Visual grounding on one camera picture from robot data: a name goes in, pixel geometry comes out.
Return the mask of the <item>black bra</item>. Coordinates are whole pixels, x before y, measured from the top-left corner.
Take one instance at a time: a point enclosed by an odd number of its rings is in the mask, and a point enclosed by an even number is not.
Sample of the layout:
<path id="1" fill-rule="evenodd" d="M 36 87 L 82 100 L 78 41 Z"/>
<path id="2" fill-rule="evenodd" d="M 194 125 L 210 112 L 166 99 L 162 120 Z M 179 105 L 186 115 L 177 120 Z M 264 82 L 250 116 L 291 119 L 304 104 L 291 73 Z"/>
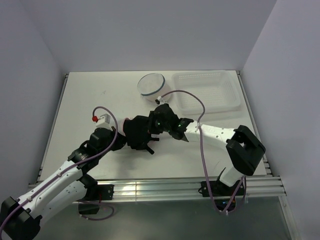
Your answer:
<path id="1" fill-rule="evenodd" d="M 123 122 L 123 133 L 126 137 L 127 145 L 138 151 L 148 151 L 151 155 L 155 152 L 148 146 L 150 141 L 158 142 L 158 137 L 152 137 L 149 132 L 149 118 L 137 115 L 132 119 L 126 118 Z"/>

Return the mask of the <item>pink trimmed mesh laundry bag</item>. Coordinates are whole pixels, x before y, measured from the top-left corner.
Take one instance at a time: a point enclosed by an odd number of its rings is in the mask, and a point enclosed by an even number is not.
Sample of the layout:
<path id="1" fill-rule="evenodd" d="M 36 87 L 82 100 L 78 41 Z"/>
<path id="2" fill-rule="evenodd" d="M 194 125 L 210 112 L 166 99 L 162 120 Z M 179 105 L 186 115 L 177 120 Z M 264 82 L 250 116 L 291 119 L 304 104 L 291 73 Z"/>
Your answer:
<path id="1" fill-rule="evenodd" d="M 132 117 L 125 117 L 125 118 L 117 118 L 117 125 L 118 125 L 118 132 L 125 136 L 125 132 L 124 132 L 124 124 L 126 121 L 131 121 L 133 118 Z"/>

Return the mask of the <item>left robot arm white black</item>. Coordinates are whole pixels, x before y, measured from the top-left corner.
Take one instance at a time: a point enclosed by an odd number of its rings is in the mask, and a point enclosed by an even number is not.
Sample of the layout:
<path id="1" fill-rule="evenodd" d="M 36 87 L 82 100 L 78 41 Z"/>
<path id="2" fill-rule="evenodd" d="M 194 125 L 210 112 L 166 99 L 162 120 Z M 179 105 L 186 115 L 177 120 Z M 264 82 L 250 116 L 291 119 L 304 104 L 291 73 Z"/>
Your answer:
<path id="1" fill-rule="evenodd" d="M 0 231 L 13 240 L 32 240 L 45 218 L 75 201 L 99 200 L 98 182 L 88 172 L 126 142 L 115 128 L 97 128 L 49 178 L 17 199 L 8 197 L 2 202 Z"/>

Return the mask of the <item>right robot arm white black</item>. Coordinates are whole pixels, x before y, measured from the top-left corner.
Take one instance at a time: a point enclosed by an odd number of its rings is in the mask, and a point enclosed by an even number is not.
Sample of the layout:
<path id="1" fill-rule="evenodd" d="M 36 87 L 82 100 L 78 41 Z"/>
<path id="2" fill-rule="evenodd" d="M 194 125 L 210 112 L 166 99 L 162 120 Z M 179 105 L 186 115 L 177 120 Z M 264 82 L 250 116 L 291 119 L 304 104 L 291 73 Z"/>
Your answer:
<path id="1" fill-rule="evenodd" d="M 220 128 L 201 124 L 190 118 L 179 118 L 167 103 L 161 104 L 149 113 L 148 131 L 158 135 L 168 133 L 175 140 L 199 142 L 225 150 L 232 167 L 225 168 L 218 177 L 217 191 L 229 194 L 235 183 L 244 176 L 252 176 L 266 148 L 245 125 L 238 128 Z"/>

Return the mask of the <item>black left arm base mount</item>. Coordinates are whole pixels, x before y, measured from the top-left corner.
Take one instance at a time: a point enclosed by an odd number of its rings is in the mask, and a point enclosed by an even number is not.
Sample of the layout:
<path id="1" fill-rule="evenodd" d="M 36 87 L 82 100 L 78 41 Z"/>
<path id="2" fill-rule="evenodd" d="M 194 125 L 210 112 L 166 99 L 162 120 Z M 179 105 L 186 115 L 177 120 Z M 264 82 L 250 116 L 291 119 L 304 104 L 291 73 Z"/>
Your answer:
<path id="1" fill-rule="evenodd" d="M 81 216 L 96 215 L 101 209 L 103 201 L 110 201 L 114 194 L 113 184 L 97 184 L 90 187 L 78 204 L 78 213 Z"/>

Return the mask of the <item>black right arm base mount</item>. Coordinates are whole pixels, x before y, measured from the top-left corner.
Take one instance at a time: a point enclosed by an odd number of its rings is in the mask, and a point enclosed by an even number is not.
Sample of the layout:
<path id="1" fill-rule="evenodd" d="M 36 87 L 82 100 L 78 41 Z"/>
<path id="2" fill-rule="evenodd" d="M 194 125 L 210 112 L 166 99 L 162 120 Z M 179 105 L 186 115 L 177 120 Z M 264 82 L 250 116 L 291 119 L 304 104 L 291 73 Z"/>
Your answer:
<path id="1" fill-rule="evenodd" d="M 228 187 L 218 181 L 210 180 L 210 189 L 211 194 L 214 199 L 214 203 L 219 211 L 223 211 L 225 207 L 228 205 L 230 198 L 233 194 L 235 197 L 231 201 L 227 211 L 231 212 L 236 209 L 237 200 L 236 197 L 242 197 L 241 203 L 244 202 L 246 194 L 247 194 L 247 182 L 246 179 L 240 181 L 238 180 L 232 187 Z"/>

